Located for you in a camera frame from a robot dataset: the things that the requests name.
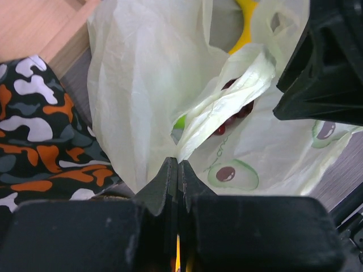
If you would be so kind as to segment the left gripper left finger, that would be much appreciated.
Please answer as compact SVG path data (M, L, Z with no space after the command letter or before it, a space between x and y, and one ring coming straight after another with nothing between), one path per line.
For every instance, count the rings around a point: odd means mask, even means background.
M166 158L134 197L143 208L136 271L175 271L178 232L178 162Z

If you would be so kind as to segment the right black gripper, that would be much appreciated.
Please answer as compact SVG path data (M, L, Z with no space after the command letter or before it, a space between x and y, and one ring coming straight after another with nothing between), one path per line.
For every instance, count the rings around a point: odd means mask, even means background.
M279 120L362 125L362 1L311 1L277 88Z

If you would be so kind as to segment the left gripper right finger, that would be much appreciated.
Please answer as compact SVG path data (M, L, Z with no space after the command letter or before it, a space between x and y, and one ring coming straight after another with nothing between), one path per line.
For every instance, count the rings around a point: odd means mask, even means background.
M178 165L178 249L181 271L192 271L195 262L195 221L192 200L199 196L214 196L215 192L195 174L186 160Z

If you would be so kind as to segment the green avocado print plastic bag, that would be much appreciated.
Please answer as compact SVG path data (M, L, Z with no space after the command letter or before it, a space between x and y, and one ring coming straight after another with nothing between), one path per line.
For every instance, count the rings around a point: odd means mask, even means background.
M308 1L261 1L252 40L211 46L212 1L103 1L88 20L93 130L116 173L139 192L165 158L187 160L217 194L307 195L343 152L354 125L280 121L273 108ZM254 101L223 135L213 133ZM186 115L185 128L174 129Z

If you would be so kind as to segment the green fake lime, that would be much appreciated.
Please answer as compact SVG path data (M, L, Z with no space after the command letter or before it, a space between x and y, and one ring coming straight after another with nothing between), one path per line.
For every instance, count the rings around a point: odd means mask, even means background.
M174 129L184 129L185 128L185 119L186 119L186 115L183 115L182 117L180 117L177 122L174 125Z

